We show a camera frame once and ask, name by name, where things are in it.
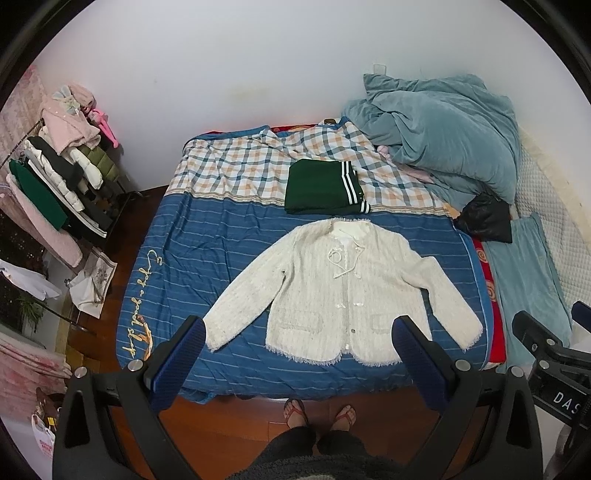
jacket pocket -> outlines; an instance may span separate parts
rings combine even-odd
[[[271,316],[272,321],[280,328],[308,333],[319,333],[324,323],[320,314],[309,310],[272,308],[271,306]]]
[[[374,313],[369,318],[369,326],[373,333],[390,333],[394,319],[398,317],[396,313]]]

white wall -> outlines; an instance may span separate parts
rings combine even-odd
[[[36,61],[48,90],[75,80],[94,92],[142,189],[167,184],[199,133],[338,116],[373,63],[482,77],[591,210],[591,107],[499,0],[96,0]]]

white puffer jacket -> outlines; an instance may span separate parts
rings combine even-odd
[[[39,163],[39,165],[43,168],[47,178],[49,178],[49,180],[57,187],[66,201],[72,205],[72,208],[77,212],[84,210],[84,205],[78,198],[78,195],[76,195],[66,186],[66,181],[61,175],[59,175],[58,172],[53,169],[51,163],[49,163],[49,160],[45,157],[45,155],[43,155],[41,150],[37,150],[35,147],[33,147],[29,140],[25,140],[23,145],[25,149],[33,154],[33,156],[37,159],[37,163]]]
[[[51,139],[51,135],[49,134],[47,127],[41,128],[39,136],[45,140],[51,148],[54,148],[53,140]],[[67,147],[63,152],[61,152],[61,156],[71,164],[78,163],[78,165],[80,165],[84,170],[84,177],[86,180],[88,180],[93,188],[98,190],[102,187],[103,176],[100,173],[100,170],[90,163],[88,157],[86,157],[86,155],[84,155],[80,150],[78,150],[76,147]]]

drawstring tie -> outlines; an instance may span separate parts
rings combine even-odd
[[[335,267],[339,267],[342,270],[342,272],[337,273],[336,275],[333,275],[333,278],[342,277],[343,275],[355,270],[355,267],[357,266],[357,260],[359,260],[359,257],[361,256],[361,254],[365,251],[365,247],[363,245],[360,245],[359,243],[357,243],[357,240],[355,240],[355,237],[353,235],[351,235],[350,233],[347,233],[347,232],[343,232],[343,233],[346,233],[347,235],[349,235],[353,239],[353,243],[356,245],[355,249],[359,251],[359,254],[357,255],[357,257],[355,257],[355,261],[353,262],[353,266],[347,270],[345,267],[340,265],[340,262],[343,259],[343,256],[340,253],[341,250],[339,248],[334,248],[334,247],[331,248],[328,255],[327,255],[329,262],[332,263]],[[336,261],[333,260],[333,257],[335,257],[335,256],[339,257],[339,259]]]

blue bedsheet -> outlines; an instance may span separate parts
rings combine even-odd
[[[188,193],[165,196],[138,254],[122,304],[116,344],[121,365],[131,358],[143,358],[150,342],[155,347],[171,338],[187,316],[204,316],[252,259],[287,232],[323,218],[288,215],[282,207],[254,202],[199,199]],[[487,334],[463,353],[437,323],[427,302],[433,338],[451,357],[466,358],[482,367],[488,361],[492,307],[471,240],[444,216],[377,212],[359,218],[404,235],[419,254],[437,258],[486,325]],[[336,365],[324,367],[272,353],[265,348],[267,314],[263,312],[221,350],[211,353],[205,349],[181,395],[200,403],[223,394],[322,399],[410,383],[402,364],[366,367],[344,355]],[[143,327],[141,319],[146,322]]]

